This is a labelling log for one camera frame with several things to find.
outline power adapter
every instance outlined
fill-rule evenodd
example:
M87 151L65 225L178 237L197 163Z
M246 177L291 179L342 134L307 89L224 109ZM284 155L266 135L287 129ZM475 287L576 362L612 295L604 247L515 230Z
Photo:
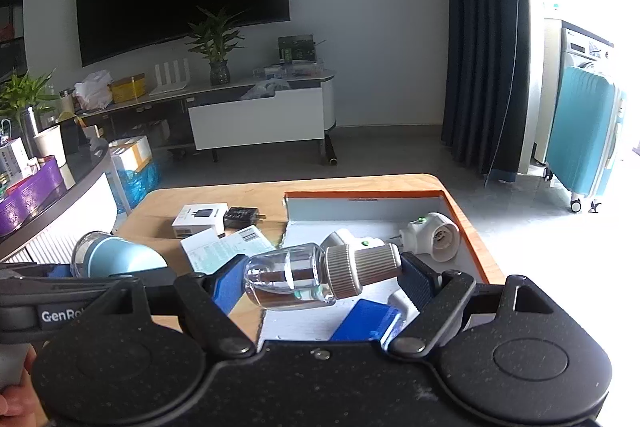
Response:
M245 229L265 218L254 206L232 206L222 218L226 229Z

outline green plant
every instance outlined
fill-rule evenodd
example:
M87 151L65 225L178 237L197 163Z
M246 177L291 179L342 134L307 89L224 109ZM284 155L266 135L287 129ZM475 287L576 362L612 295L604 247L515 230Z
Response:
M26 72L24 76L15 73L0 86L0 115L18 120L18 114L26 107L43 112L52 110L46 102L57 100L55 94L46 94L44 88L53 72L34 78Z
M227 15L223 8L217 15L214 15L199 6L198 10L204 13L207 18L200 24L189 23L193 31L190 37L195 39L190 42L193 45L193 48L189 49L190 52L205 55L209 62L222 62L232 49L244 47L239 46L238 42L244 40L244 37L240 35L240 30L236 28L238 24L236 17L240 15L239 13Z

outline potted plant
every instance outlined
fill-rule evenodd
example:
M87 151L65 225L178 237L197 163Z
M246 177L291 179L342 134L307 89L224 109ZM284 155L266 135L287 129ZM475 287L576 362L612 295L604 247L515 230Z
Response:
M0 115L8 116L18 123L30 158L36 157L38 153L33 137L40 131L40 113L53 110L47 106L47 102L59 98L45 92L52 74L53 72L34 77L27 71L20 76L14 71L11 78L0 86Z
M216 15L199 6L198 10L207 18L200 24L189 23L193 31L190 37L195 39L190 42L193 48L189 51L201 53L209 60L211 66L209 78L212 86L228 84L231 82L231 75L226 65L226 55L232 49L242 48L238 41L244 39L236 27L238 25L236 17L240 14L227 15L224 8Z

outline human hand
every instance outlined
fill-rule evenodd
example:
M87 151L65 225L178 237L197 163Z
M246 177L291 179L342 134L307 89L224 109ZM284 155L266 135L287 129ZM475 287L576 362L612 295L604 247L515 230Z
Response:
M0 394L0 427L36 427L38 397L31 385L31 365L36 352L30 347L24 360L20 385L11 385Z

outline screw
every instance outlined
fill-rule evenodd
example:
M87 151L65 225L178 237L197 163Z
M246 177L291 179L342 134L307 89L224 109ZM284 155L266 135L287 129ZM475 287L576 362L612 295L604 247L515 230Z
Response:
M415 337L398 337L389 344L389 349L396 355L408 359L419 359L426 347L424 340Z
M237 357L248 353L254 344L247 339L241 339L240 337L229 337L222 339L218 344L220 349L229 356Z
M311 354L316 360L329 360L331 358L331 353L329 353L329 351L327 351L326 349L320 349L319 347L313 349L311 351Z

